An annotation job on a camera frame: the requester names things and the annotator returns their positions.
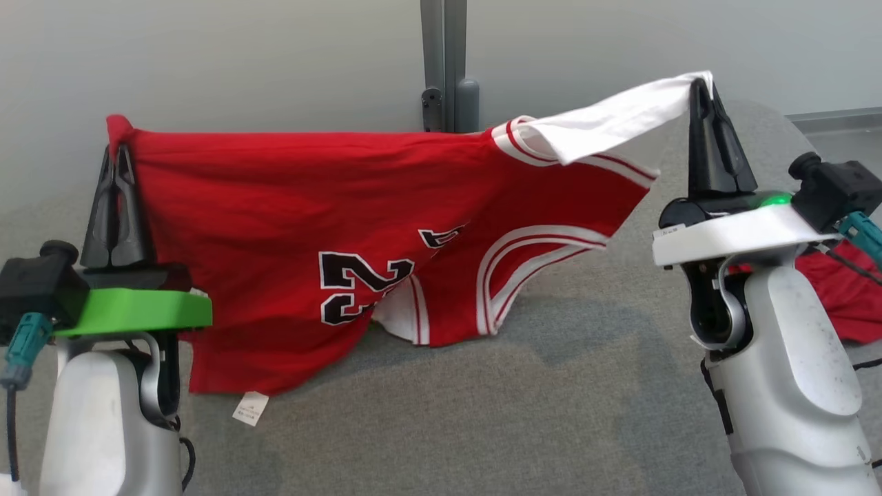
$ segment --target green plastic part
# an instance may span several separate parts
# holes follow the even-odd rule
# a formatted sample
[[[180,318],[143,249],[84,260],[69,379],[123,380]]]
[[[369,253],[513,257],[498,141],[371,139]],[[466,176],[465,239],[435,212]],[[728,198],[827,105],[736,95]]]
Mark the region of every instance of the green plastic part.
[[[190,329],[212,325],[212,300],[182,291],[149,289],[93,289],[73,329],[53,335],[94,334]]]

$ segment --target red cloth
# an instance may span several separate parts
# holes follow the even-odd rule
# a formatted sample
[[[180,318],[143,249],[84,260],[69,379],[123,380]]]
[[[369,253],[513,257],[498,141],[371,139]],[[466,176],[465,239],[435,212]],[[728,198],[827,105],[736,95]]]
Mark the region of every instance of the red cloth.
[[[160,262],[186,264],[213,300],[214,326],[186,337],[194,393],[298,386],[355,346],[400,282],[428,304],[415,317],[422,343],[492,334],[523,281],[572,256],[559,251],[569,244],[602,248],[655,177],[606,155],[562,167],[506,125],[475,135],[158,133],[112,116],[108,132],[114,156],[121,142],[130,148]],[[517,229],[532,229],[514,238],[524,243],[495,245]],[[410,276],[423,269],[418,284]],[[405,301],[386,315],[407,331],[402,312],[425,308]]]
[[[848,241],[835,252],[880,275],[872,259]],[[796,259],[796,269],[811,282],[842,340],[868,343],[882,338],[882,286],[820,252]]]

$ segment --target teal cable connector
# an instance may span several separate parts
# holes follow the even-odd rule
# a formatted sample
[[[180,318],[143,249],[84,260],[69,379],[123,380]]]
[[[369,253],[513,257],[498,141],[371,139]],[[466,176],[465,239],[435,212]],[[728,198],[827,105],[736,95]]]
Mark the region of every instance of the teal cable connector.
[[[6,370],[0,376],[0,386],[23,391],[31,381],[34,361],[49,342],[52,322],[42,313],[26,313],[15,329],[9,349],[6,350]]]
[[[857,246],[882,267],[882,229],[870,220],[863,212],[852,212],[846,215],[836,228],[848,241]]]

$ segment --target gray metal bracket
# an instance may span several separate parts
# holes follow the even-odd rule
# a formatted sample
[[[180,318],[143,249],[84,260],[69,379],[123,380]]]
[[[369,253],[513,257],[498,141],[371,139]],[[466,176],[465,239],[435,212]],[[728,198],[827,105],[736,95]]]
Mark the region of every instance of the gray metal bracket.
[[[422,123],[427,132],[478,131],[478,83],[466,79],[467,7],[467,0],[420,2],[426,78]]]

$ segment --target red basketball jersey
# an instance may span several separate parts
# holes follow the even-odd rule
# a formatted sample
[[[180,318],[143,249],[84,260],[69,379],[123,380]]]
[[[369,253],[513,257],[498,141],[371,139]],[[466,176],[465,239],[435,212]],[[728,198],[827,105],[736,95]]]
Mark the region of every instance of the red basketball jersey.
[[[526,279],[602,248],[637,205],[657,174],[651,130],[697,77],[710,82],[662,79],[474,135],[160,133],[109,117],[160,262],[186,264],[213,300],[214,326],[187,336],[191,391],[296,387],[355,346],[387,294],[382,321],[414,342],[494,334]]]

